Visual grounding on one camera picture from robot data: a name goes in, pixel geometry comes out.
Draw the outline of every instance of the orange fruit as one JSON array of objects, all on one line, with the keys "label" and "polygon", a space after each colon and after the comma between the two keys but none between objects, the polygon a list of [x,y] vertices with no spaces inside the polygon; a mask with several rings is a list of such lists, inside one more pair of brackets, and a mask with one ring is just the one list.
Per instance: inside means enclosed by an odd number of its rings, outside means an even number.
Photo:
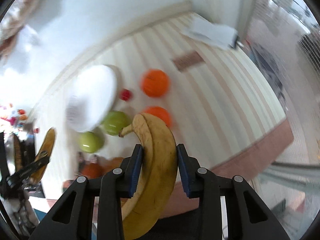
[{"label": "orange fruit", "polygon": [[168,113],[167,110],[165,110],[164,108],[160,107],[160,106],[150,106],[148,108],[146,108],[144,111],[142,111],[143,113],[148,113],[148,114],[152,114],[156,117],[159,117],[162,121],[165,122],[165,124],[170,127],[172,124],[172,120],[171,120],[171,116]]},{"label": "orange fruit", "polygon": [[161,97],[168,90],[170,79],[166,73],[160,69],[150,69],[147,71],[141,82],[142,91],[149,97]]}]

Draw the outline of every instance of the blue gripper pad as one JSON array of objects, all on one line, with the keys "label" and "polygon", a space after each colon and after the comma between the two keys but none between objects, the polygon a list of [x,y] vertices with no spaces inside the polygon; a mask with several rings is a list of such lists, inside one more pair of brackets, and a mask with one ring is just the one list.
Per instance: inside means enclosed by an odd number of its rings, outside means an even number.
[{"label": "blue gripper pad", "polygon": [[187,197],[190,196],[190,177],[188,174],[188,154],[183,144],[178,144],[177,146],[177,153],[178,153],[178,167],[179,173],[181,177],[181,183],[183,187],[183,191],[186,193]]},{"label": "blue gripper pad", "polygon": [[137,190],[140,170],[142,166],[142,156],[143,156],[143,147],[140,144],[136,144],[130,162],[128,164],[128,169],[130,169],[130,177],[128,178],[129,181],[129,196],[130,198],[133,197],[133,194]]}]

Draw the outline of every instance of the banana stem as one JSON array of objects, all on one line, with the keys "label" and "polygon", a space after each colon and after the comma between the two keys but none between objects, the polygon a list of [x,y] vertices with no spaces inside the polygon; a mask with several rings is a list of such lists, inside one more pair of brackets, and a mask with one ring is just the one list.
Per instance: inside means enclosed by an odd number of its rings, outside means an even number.
[{"label": "banana stem", "polygon": [[119,137],[124,137],[125,135],[127,135],[128,133],[131,133],[132,131],[133,131],[132,124],[129,124],[127,127],[124,127],[121,129],[121,131],[119,132]]}]

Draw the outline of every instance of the striped cloth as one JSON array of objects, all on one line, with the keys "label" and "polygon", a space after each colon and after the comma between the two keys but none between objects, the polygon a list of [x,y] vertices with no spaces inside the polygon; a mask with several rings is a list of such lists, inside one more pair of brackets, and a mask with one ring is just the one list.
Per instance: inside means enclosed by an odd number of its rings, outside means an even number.
[{"label": "striped cloth", "polygon": [[[180,34],[193,15],[184,13],[125,36],[86,66],[116,66],[120,86],[133,91],[134,98],[129,102],[119,100],[115,110],[134,115],[147,106],[167,109],[174,122],[176,143],[184,143],[188,154],[196,157],[201,166],[212,168],[263,138],[286,116],[263,75],[241,49],[222,51]],[[204,62],[180,72],[172,60],[192,51],[198,52]],[[162,98],[149,98],[140,90],[140,79],[150,68],[163,70],[171,79],[170,90]],[[60,187],[70,179],[67,176],[73,172],[59,168],[58,173],[55,169],[61,163],[69,169],[75,167],[76,141],[74,147],[70,143],[76,136],[70,135],[63,118],[65,94],[71,83],[66,82],[51,95],[37,120],[42,131],[46,127],[41,123],[57,129],[44,187],[46,179],[51,185],[54,178],[61,180]],[[107,159],[128,157],[135,143],[139,141],[133,134],[124,139],[106,136],[105,146],[97,154]],[[47,198],[54,199],[47,191]]]}]

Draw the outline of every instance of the brown tag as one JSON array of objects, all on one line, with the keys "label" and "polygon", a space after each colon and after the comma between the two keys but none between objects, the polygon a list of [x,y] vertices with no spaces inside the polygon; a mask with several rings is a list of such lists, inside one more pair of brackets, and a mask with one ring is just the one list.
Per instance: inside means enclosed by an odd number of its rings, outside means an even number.
[{"label": "brown tag", "polygon": [[193,51],[182,57],[178,57],[172,60],[179,71],[184,71],[186,68],[193,66],[195,64],[204,62],[203,58],[198,54],[198,52]]}]

